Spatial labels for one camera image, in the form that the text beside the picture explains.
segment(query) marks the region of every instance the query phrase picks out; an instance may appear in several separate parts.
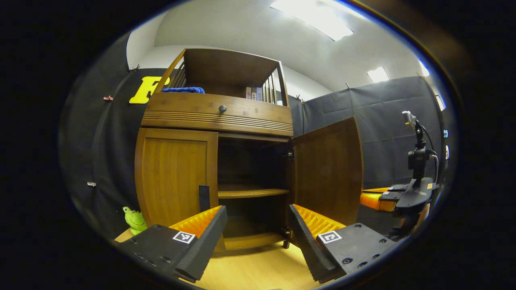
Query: blue towel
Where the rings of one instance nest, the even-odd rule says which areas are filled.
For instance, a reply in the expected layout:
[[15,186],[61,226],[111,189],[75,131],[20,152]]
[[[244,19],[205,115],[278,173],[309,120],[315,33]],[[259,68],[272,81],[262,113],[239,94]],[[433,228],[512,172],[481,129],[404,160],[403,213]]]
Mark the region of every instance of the blue towel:
[[162,92],[176,92],[176,93],[204,93],[204,90],[199,87],[189,88],[163,88]]

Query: wooden floor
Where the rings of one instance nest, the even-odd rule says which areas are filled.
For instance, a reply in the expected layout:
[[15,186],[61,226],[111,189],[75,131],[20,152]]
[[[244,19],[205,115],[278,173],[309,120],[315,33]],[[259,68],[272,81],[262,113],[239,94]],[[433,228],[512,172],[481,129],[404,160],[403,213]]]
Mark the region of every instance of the wooden floor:
[[[127,230],[116,241],[132,236]],[[284,249],[282,244],[213,253],[201,280],[191,284],[208,290],[303,290],[321,286],[310,275],[301,250],[292,244]]]

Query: ceiling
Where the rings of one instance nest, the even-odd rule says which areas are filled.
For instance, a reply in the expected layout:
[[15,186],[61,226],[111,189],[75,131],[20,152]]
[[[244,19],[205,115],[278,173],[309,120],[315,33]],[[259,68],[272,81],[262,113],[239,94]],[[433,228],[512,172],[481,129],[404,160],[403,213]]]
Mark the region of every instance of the ceiling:
[[371,83],[383,66],[389,78],[421,74],[417,57],[377,24],[338,11],[354,34],[338,41],[269,8],[275,0],[192,0],[166,13],[155,46],[217,46],[280,60],[338,91]]

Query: cabinet door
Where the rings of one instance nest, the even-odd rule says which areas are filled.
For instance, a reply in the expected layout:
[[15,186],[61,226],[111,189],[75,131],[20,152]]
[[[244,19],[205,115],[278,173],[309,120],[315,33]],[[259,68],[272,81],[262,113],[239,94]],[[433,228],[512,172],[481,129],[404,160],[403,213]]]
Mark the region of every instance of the cabinet door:
[[199,213],[199,185],[209,186],[210,206],[218,205],[217,144],[217,132],[140,128],[135,181],[149,227]]
[[363,182],[354,117],[291,139],[294,202],[345,225],[355,223]]

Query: green plush toy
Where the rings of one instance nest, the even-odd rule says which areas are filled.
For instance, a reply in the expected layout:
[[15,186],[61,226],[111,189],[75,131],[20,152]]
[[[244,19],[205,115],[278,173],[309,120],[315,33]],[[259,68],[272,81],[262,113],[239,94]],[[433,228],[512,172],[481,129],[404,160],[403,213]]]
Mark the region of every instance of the green plush toy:
[[140,212],[131,211],[127,206],[124,206],[123,209],[125,212],[125,221],[131,226],[130,231],[133,235],[136,236],[147,229],[147,224]]

